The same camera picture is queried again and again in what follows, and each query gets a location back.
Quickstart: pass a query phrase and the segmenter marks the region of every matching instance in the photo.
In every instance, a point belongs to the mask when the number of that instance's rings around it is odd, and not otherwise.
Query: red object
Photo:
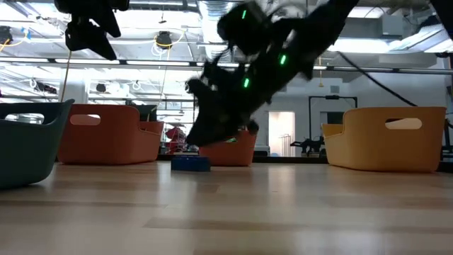
[[[171,141],[167,144],[170,147],[170,150],[167,154],[174,154],[178,151],[184,150],[185,145],[185,134],[179,127],[174,127],[165,133],[168,139]]]
[[[159,153],[163,126],[160,122],[139,122],[139,112],[131,106],[75,104],[58,159],[65,164],[152,162]]]
[[[256,135],[239,131],[235,142],[218,142],[200,147],[200,156],[210,159],[212,166],[250,166],[255,151]]]

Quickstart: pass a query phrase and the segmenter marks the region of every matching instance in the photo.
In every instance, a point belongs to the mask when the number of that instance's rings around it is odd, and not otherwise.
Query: orange basket
[[[207,157],[212,166],[250,166],[256,135],[240,131],[235,138],[235,142],[218,142],[200,147],[200,156]]]
[[[361,108],[323,124],[329,164],[365,171],[436,171],[443,107]]]
[[[69,113],[58,159],[65,164],[152,162],[159,153],[163,126],[140,123],[138,110],[131,106],[76,104]]]

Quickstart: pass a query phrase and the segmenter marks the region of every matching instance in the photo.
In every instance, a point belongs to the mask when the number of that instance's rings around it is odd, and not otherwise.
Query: wooden floor
[[[453,175],[56,165],[0,192],[1,255],[452,255]]]

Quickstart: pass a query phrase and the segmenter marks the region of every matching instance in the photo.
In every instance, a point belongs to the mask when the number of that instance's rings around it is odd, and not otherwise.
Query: dark gray basket
[[[0,103],[0,189],[46,179],[52,171],[71,104]],[[42,125],[4,120],[9,114],[39,113]]]

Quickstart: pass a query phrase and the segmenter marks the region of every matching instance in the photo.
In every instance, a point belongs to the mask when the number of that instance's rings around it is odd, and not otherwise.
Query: blue block
[[[211,171],[211,164],[207,157],[176,156],[171,160],[171,170],[176,171]]]

